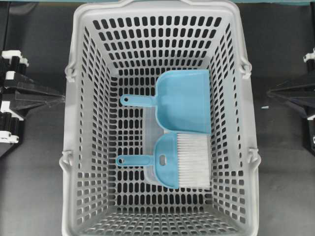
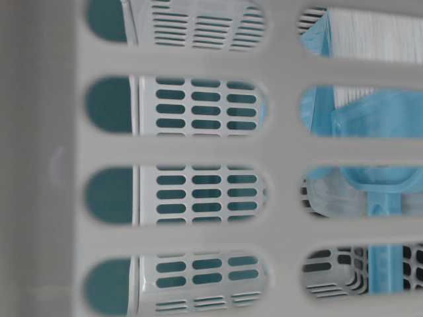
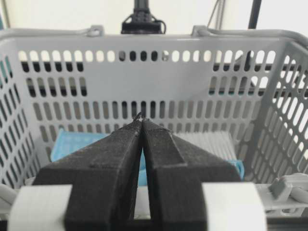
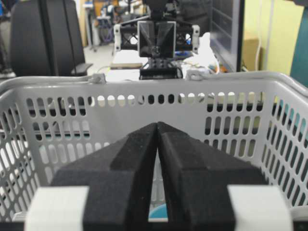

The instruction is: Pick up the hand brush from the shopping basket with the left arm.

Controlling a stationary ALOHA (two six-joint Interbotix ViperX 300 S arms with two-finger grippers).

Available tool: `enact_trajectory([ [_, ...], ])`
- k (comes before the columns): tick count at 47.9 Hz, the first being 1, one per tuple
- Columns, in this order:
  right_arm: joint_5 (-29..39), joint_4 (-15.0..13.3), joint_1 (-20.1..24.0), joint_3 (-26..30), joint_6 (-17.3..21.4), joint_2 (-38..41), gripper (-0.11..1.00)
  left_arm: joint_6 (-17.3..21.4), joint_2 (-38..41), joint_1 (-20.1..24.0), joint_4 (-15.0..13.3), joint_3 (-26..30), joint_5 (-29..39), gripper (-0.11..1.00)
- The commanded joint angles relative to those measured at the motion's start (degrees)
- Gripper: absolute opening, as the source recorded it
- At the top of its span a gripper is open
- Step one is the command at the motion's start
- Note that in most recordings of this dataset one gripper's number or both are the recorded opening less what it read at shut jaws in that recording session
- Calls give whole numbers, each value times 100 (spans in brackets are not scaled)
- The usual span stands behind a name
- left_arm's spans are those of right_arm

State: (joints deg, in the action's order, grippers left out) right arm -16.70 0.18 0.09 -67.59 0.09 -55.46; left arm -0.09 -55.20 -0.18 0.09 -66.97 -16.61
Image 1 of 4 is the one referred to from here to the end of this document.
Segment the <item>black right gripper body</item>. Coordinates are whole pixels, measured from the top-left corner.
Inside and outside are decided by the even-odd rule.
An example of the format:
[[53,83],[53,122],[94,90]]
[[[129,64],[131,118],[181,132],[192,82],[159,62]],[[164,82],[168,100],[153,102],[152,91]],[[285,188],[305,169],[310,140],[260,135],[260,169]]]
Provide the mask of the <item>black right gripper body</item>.
[[310,150],[315,149],[315,53],[303,56],[308,73],[289,79],[267,91],[267,95],[294,109],[306,119]]

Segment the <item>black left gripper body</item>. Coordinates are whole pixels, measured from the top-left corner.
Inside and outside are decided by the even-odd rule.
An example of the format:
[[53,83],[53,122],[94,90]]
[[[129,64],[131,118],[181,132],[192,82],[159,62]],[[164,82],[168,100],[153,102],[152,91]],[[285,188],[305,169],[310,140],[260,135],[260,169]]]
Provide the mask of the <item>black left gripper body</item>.
[[26,75],[28,59],[19,50],[0,53],[0,156],[23,141],[30,110],[64,103],[64,94]]

